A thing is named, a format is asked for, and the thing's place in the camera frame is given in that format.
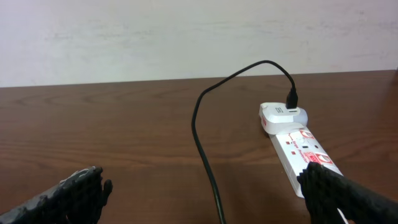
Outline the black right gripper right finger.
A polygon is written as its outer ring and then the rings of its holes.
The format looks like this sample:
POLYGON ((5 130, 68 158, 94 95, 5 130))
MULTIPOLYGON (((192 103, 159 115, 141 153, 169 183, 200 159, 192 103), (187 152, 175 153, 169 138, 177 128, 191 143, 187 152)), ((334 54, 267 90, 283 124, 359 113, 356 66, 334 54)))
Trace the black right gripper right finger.
POLYGON ((397 223, 397 202, 316 162, 297 177, 312 223, 397 223))

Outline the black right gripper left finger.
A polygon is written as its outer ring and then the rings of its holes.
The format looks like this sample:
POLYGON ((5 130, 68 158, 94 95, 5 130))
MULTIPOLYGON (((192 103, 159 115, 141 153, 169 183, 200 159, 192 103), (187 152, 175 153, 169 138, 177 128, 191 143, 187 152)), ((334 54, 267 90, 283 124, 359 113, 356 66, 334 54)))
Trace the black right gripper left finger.
POLYGON ((1 224, 97 224, 113 191, 102 167, 78 170, 57 185, 1 214, 1 224))

